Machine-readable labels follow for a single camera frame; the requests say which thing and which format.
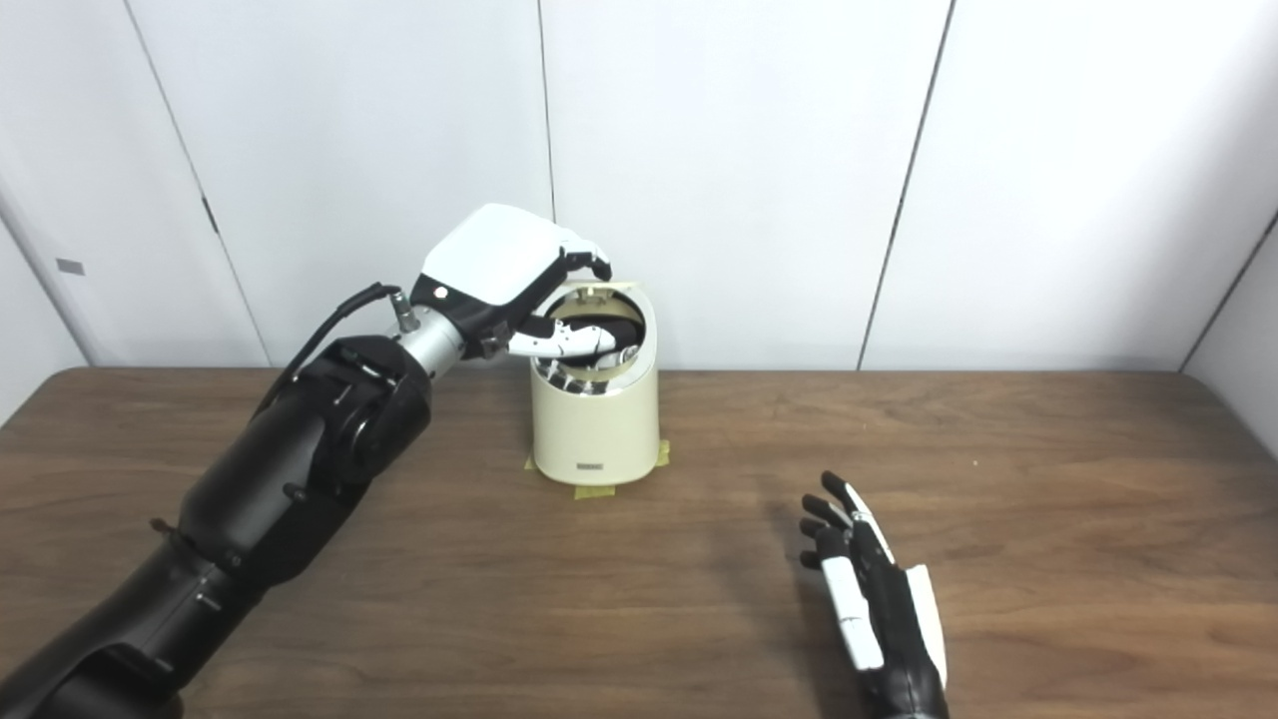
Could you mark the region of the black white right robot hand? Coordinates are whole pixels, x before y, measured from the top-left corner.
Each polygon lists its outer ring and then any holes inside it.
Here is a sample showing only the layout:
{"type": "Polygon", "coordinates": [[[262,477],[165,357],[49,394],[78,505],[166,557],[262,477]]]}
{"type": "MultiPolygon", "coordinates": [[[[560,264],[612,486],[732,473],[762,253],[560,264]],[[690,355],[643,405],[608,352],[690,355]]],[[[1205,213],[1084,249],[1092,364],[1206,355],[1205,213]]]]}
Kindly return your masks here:
{"type": "Polygon", "coordinates": [[[826,496],[803,496],[805,570],[826,579],[866,718],[950,718],[950,665],[927,564],[904,567],[852,483],[831,470],[826,496]]]}

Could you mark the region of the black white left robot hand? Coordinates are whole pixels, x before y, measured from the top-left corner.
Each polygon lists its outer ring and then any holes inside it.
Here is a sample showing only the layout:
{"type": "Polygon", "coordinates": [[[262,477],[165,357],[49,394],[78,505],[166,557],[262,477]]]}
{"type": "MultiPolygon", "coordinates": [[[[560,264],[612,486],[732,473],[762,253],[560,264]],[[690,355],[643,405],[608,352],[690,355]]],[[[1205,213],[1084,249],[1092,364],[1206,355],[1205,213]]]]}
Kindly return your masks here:
{"type": "Polygon", "coordinates": [[[573,324],[541,315],[569,278],[589,269],[607,282],[612,268],[597,243],[512,206],[487,204],[464,218],[426,255],[409,292],[420,328],[403,345],[424,355],[427,344],[452,360],[593,358],[633,344],[630,331],[573,324]]]}

